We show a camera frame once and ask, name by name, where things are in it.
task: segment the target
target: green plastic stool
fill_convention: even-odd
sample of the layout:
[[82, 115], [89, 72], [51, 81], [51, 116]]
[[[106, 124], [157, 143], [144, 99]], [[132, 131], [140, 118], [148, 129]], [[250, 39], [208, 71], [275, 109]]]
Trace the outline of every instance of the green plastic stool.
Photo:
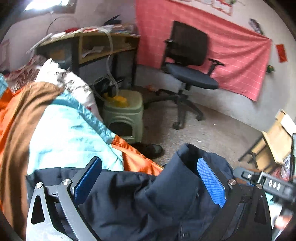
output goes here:
[[137, 91], [120, 90], [118, 95], [127, 99], [129, 107], [120, 108], [105, 102], [105, 125], [128, 143], [141, 142], [143, 136], [143, 98]]

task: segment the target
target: bright light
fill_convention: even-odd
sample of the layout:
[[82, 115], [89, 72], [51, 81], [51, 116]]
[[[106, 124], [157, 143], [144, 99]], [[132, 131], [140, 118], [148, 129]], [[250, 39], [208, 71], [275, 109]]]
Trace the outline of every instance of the bright light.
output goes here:
[[66, 6], [69, 3], [69, 0], [33, 0], [28, 4], [25, 10], [30, 10], [30, 9], [37, 9], [37, 10], [42, 10], [42, 9], [47, 9], [52, 6]]

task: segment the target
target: caster wheel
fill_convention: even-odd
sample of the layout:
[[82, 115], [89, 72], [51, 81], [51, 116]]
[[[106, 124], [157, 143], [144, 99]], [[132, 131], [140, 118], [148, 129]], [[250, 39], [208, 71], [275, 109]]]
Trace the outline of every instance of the caster wheel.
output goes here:
[[198, 120], [198, 121], [202, 121], [202, 120], [203, 120], [203, 117], [202, 117], [202, 116], [199, 116], [199, 115], [197, 115], [197, 116], [196, 116], [196, 120]]
[[181, 129], [181, 122], [174, 122], [173, 128], [175, 130], [180, 130]]
[[144, 104], [144, 109], [146, 110], [148, 108], [149, 108], [149, 104], [148, 103], [147, 104]]

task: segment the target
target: wooden chair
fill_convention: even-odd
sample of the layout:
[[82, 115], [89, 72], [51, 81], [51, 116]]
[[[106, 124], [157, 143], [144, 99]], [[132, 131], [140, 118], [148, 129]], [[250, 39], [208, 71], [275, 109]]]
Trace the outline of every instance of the wooden chair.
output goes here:
[[262, 135], [238, 161], [242, 161], [246, 155], [250, 154], [252, 158], [248, 163], [254, 162], [257, 169], [267, 173], [272, 172], [278, 165], [283, 165], [283, 160], [291, 152], [292, 134], [290, 133], [294, 133], [296, 128], [291, 118], [285, 115], [286, 113], [280, 110], [270, 130], [267, 133], [262, 131]]

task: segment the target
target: textured blue pad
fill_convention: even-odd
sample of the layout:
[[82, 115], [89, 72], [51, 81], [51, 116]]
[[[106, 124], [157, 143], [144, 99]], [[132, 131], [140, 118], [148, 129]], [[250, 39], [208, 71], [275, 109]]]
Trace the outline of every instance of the textured blue pad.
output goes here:
[[97, 158], [74, 190], [75, 205], [85, 202], [101, 171], [102, 160]]
[[197, 171], [213, 202], [222, 208], [226, 202], [225, 189], [203, 158], [197, 161]]

